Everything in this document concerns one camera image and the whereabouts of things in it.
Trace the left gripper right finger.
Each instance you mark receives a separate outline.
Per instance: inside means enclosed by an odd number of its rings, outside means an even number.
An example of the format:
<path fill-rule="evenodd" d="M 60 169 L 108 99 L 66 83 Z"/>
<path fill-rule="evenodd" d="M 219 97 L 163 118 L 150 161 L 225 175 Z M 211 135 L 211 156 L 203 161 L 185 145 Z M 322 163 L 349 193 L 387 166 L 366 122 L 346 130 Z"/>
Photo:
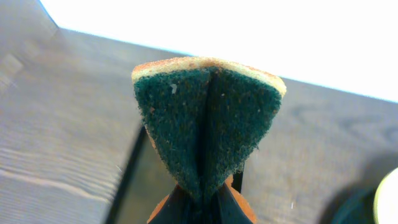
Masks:
<path fill-rule="evenodd" d="M 216 224 L 252 224 L 226 184 L 214 194 L 214 220 Z"/>

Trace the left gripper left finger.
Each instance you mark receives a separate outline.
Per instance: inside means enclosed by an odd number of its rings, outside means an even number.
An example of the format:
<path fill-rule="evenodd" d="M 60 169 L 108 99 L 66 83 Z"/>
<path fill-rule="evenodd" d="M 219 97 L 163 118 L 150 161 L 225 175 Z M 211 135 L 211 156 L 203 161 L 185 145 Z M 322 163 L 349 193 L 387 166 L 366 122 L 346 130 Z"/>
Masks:
<path fill-rule="evenodd" d="M 161 207 L 156 208 L 148 224 L 190 224 L 202 221 L 202 211 L 189 193 L 176 185 Z"/>

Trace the green yellow sponge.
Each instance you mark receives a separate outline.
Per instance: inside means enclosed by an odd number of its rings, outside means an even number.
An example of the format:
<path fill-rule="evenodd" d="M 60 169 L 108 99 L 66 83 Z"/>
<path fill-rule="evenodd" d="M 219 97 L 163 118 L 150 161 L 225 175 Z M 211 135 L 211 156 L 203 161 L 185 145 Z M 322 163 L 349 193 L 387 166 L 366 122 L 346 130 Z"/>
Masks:
<path fill-rule="evenodd" d="M 131 78 L 152 146 L 202 212 L 243 169 L 287 91 L 273 74 L 209 57 L 148 62 L 136 66 Z M 235 197 L 256 223 L 247 200 Z"/>

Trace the light green plate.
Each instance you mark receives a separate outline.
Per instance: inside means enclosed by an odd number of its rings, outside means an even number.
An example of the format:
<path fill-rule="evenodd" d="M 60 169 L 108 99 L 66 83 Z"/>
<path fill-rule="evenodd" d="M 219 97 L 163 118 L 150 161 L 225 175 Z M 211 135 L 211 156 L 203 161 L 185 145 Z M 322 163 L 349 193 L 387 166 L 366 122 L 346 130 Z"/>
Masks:
<path fill-rule="evenodd" d="M 374 196 L 374 221 L 376 224 L 397 224 L 398 217 L 398 170 L 388 173 L 380 182 Z"/>

